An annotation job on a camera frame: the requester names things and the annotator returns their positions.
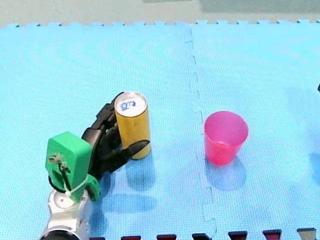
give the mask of gray floor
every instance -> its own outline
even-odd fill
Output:
[[[320,0],[0,0],[0,27],[6,24],[196,20],[320,19]]]

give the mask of green 3d-printed part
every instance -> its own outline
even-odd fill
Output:
[[[91,154],[91,145],[71,132],[48,141],[45,168],[55,187],[71,192],[70,198],[76,203],[81,201],[85,189],[93,200],[101,193],[98,181],[88,174]]]

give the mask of robotic arm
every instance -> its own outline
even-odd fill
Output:
[[[49,139],[45,168],[53,188],[50,219],[39,240],[89,240],[92,202],[101,195],[100,180],[149,144],[140,140],[121,148],[115,99],[97,114],[82,137],[64,132]]]

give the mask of yellow cylinder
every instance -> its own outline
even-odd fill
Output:
[[[140,140],[150,141],[148,102],[142,94],[131,91],[119,95],[114,101],[114,110],[123,149]],[[149,143],[132,158],[142,159],[150,151]]]

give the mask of blue foam mat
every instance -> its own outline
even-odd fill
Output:
[[[320,25],[143,22],[0,29],[0,239],[31,240],[49,212],[48,138],[81,136],[120,91],[149,102],[152,155],[105,176],[92,236],[318,228]],[[202,125],[242,115],[249,139],[228,167],[207,164]]]

